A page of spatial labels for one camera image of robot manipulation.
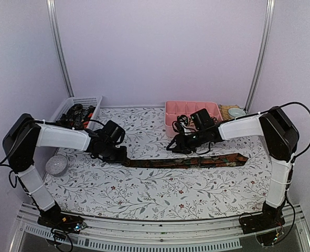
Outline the brown green patterned tie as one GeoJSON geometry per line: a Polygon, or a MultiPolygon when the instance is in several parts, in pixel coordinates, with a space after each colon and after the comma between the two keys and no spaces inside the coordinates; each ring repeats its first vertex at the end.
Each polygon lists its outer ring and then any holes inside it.
{"type": "Polygon", "coordinates": [[[125,159],[122,165],[134,168],[156,168],[156,169],[194,169],[211,167],[234,167],[243,166],[249,160],[240,153],[232,153],[216,156],[198,156],[191,158],[176,159],[150,159],[131,160],[125,159]]]}

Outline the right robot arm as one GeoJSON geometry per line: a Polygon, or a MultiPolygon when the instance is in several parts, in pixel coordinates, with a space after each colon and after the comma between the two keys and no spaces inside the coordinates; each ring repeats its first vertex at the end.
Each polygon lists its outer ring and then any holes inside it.
{"type": "Polygon", "coordinates": [[[239,222],[245,234],[283,225],[282,209],[288,203],[287,191],[299,156],[296,150],[300,138],[283,106],[218,123],[213,122],[206,109],[193,113],[191,118],[196,127],[193,132],[185,132],[178,121],[173,123],[177,134],[167,146],[168,151],[190,154],[205,143],[254,135],[264,137],[272,167],[269,191],[261,214],[240,218],[239,222]]]}

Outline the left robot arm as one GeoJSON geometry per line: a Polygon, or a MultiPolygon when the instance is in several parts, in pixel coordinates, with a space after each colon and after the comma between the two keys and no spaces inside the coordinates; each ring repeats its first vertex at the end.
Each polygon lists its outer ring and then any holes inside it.
{"type": "Polygon", "coordinates": [[[119,146],[124,135],[124,130],[113,121],[93,131],[37,120],[24,113],[2,140],[5,157],[0,161],[0,167],[10,168],[23,190],[32,198],[39,210],[39,224],[76,232],[84,222],[83,218],[62,213],[42,180],[42,169],[36,168],[35,158],[44,151],[51,158],[58,149],[73,149],[94,159],[128,165],[127,150],[119,146]]]}

